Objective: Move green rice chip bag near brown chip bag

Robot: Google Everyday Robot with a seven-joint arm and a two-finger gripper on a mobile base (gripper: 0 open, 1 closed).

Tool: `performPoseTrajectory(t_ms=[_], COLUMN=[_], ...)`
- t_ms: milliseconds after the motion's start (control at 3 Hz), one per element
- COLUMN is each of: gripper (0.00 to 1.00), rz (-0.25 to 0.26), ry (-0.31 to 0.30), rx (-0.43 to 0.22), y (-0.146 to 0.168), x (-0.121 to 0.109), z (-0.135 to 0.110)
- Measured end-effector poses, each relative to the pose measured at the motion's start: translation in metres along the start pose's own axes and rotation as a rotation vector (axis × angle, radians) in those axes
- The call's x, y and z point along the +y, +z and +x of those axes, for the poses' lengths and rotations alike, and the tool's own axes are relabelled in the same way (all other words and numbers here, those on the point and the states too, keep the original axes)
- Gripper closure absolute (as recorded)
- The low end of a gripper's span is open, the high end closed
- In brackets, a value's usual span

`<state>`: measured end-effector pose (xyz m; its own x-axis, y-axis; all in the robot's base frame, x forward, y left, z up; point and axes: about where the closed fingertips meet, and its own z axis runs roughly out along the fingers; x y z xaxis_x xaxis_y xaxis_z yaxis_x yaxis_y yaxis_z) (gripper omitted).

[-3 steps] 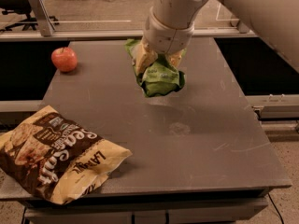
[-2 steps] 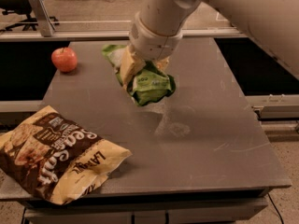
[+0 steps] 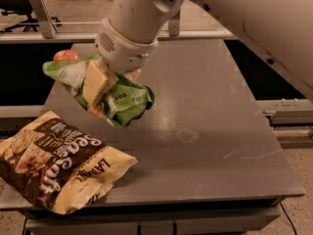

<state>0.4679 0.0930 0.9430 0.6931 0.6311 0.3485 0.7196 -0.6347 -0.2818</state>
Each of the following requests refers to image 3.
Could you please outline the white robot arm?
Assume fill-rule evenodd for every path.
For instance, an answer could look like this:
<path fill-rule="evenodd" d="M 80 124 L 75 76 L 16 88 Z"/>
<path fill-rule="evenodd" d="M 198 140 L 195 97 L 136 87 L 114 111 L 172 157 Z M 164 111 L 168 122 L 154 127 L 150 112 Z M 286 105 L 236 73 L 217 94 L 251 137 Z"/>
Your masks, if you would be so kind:
<path fill-rule="evenodd" d="M 185 0 L 113 0 L 95 39 L 104 62 L 116 71 L 145 66 L 163 25 Z M 313 0 L 188 0 L 232 32 L 313 99 Z"/>

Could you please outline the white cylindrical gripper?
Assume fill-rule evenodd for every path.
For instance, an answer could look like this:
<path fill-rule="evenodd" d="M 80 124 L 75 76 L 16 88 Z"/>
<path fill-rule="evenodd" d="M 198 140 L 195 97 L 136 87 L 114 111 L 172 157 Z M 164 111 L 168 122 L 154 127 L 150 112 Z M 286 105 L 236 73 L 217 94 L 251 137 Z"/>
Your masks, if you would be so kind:
<path fill-rule="evenodd" d="M 104 18 L 95 46 L 103 60 L 90 61 L 87 66 L 82 87 L 86 108 L 95 107 L 116 85 L 118 77 L 113 71 L 130 71 L 123 76 L 136 81 L 141 74 L 140 68 L 150 61 L 157 41 L 146 44 L 129 40 L 112 27 L 109 18 Z"/>

